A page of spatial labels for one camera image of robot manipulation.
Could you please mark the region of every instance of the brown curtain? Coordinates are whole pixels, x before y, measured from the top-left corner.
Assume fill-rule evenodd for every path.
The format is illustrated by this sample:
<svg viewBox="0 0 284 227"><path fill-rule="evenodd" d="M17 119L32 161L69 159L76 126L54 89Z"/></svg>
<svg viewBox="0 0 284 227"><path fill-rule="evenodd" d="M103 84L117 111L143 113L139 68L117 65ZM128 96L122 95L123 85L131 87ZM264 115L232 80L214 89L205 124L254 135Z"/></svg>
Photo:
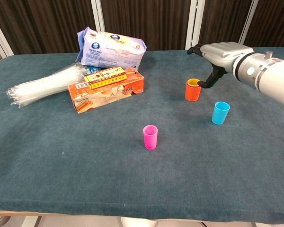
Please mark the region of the brown curtain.
<svg viewBox="0 0 284 227"><path fill-rule="evenodd" d="M244 44L284 47L284 0L259 0Z"/></svg>
<svg viewBox="0 0 284 227"><path fill-rule="evenodd" d="M14 54L78 52L77 32L95 29L90 0L0 0L0 28Z"/></svg>
<svg viewBox="0 0 284 227"><path fill-rule="evenodd" d="M252 0L206 0L199 43L238 42Z"/></svg>
<svg viewBox="0 0 284 227"><path fill-rule="evenodd" d="M185 49L190 0L101 0L107 32L142 39L148 50Z"/></svg>

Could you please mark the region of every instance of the teal tablecloth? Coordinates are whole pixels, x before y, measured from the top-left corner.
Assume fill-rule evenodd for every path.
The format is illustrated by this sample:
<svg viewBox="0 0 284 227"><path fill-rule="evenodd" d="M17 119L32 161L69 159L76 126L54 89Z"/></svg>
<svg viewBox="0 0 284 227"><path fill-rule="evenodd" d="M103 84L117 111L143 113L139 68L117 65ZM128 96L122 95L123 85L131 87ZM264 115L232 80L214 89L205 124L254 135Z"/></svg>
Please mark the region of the teal tablecloth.
<svg viewBox="0 0 284 227"><path fill-rule="evenodd" d="M284 48L256 48L266 50L284 59ZM186 80L212 68L184 51L146 52L145 92L90 112L77 114L68 92L9 105L9 87L75 58L0 61L0 210L284 223L284 106L231 74L186 101ZM231 110L217 126L221 100ZM147 124L159 128L154 151Z"/></svg>

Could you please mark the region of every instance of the orange cup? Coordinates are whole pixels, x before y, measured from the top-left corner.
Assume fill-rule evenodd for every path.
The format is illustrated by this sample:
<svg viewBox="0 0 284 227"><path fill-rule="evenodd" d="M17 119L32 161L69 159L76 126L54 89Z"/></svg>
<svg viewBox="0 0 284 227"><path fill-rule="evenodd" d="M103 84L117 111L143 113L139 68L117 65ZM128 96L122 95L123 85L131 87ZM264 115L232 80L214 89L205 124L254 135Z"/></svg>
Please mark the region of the orange cup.
<svg viewBox="0 0 284 227"><path fill-rule="evenodd" d="M199 99L201 87L198 85L198 79L189 79L186 83L185 99L190 102L195 102Z"/></svg>

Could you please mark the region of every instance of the plastic cup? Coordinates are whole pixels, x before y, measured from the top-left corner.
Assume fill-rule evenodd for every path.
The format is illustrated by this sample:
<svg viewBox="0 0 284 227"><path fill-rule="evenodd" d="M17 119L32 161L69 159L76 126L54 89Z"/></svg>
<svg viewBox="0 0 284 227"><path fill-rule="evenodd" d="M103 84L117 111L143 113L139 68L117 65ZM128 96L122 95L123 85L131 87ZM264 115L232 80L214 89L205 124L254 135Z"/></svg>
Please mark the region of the plastic cup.
<svg viewBox="0 0 284 227"><path fill-rule="evenodd" d="M157 146L158 128L154 125L146 125L143 128L144 144L148 150L154 150Z"/></svg>
<svg viewBox="0 0 284 227"><path fill-rule="evenodd" d="M190 102L195 102L199 99L201 87L198 85L198 79L189 79L186 83L185 99Z"/></svg>
<svg viewBox="0 0 284 227"><path fill-rule="evenodd" d="M213 110L212 122L214 124L223 124L231 106L226 102L216 102Z"/></svg>

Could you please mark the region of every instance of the blue cup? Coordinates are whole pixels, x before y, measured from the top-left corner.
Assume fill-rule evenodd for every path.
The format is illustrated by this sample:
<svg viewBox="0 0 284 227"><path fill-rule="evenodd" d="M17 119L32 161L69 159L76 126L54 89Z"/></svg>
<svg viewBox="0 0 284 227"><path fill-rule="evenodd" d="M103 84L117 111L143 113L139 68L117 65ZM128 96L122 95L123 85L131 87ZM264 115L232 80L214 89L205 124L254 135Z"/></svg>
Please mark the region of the blue cup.
<svg viewBox="0 0 284 227"><path fill-rule="evenodd" d="M216 102L212 122L214 124L223 124L230 108L231 106L226 102Z"/></svg>

